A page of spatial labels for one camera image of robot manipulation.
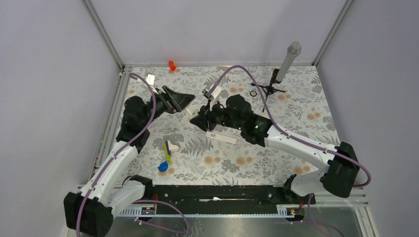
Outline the white remote battery cover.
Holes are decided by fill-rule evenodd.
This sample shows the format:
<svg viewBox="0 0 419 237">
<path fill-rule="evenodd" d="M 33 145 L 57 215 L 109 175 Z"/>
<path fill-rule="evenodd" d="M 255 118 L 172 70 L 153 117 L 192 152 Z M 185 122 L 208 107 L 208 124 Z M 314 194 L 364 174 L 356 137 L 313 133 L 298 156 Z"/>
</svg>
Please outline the white remote battery cover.
<svg viewBox="0 0 419 237">
<path fill-rule="evenodd" d="M 223 142 L 226 142 L 226 143 L 230 143 L 230 144 L 236 144 L 237 143 L 236 138 L 225 136 L 225 135 L 218 134 L 218 133 L 209 132 L 209 131 L 206 132 L 206 137 L 216 139 L 218 141 L 223 141 Z"/>
</svg>

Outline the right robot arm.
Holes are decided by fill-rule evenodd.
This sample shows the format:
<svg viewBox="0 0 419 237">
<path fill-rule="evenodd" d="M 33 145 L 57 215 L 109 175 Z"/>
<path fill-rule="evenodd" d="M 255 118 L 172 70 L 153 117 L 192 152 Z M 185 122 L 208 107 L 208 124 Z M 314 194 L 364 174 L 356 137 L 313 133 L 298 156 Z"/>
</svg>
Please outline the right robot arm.
<svg viewBox="0 0 419 237">
<path fill-rule="evenodd" d="M 217 102 L 212 107 L 202 106 L 190 122 L 203 131 L 213 130 L 217 125 L 240 130 L 241 137 L 251 144 L 284 151 L 317 167 L 318 171 L 293 174 L 287 179 L 283 196 L 290 203 L 319 191 L 347 198 L 360 170 L 350 144 L 341 142 L 334 146 L 290 131 L 279 131 L 270 119 L 255 114 L 250 103 L 240 95 L 229 97 L 225 105 Z"/>
</svg>

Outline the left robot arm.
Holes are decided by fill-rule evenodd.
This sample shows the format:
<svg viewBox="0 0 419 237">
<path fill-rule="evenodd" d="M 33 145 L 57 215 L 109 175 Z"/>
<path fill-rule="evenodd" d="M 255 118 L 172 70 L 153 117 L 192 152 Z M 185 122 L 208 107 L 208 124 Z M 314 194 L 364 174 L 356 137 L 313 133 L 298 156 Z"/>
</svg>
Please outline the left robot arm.
<svg viewBox="0 0 419 237">
<path fill-rule="evenodd" d="M 163 86 L 152 89 L 150 101 L 132 96 L 124 103 L 121 128 L 108 157 L 94 176 L 77 193 L 69 192 L 64 198 L 64 211 L 68 228 L 93 237 L 104 237 L 113 220 L 134 201 L 147 203 L 153 190 L 143 178 L 129 181 L 114 191 L 124 169 L 144 148 L 150 132 L 148 126 L 163 113 L 182 112 L 195 99 L 193 94 L 175 92 Z"/>
</svg>

